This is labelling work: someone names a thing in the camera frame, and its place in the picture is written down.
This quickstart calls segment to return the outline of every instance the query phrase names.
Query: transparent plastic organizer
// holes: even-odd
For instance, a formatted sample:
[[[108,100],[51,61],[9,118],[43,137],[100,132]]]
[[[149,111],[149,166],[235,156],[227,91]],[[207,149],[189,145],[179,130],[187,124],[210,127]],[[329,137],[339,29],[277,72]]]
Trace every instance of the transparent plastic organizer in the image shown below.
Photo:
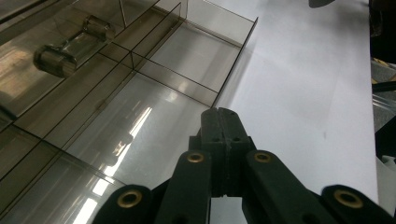
[[[116,188],[172,175],[257,20],[201,0],[42,4],[0,24],[0,222],[91,222]]]

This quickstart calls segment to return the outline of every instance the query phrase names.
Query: white table surface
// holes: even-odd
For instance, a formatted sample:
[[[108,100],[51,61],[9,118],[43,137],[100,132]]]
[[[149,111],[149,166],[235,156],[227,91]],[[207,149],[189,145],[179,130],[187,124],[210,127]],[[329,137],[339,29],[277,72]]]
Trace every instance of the white table surface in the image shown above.
[[[257,148],[274,152],[308,189],[342,184],[377,202],[368,1],[212,2],[259,17],[217,107],[237,112]],[[231,212],[238,200],[212,207],[213,223],[244,220]]]

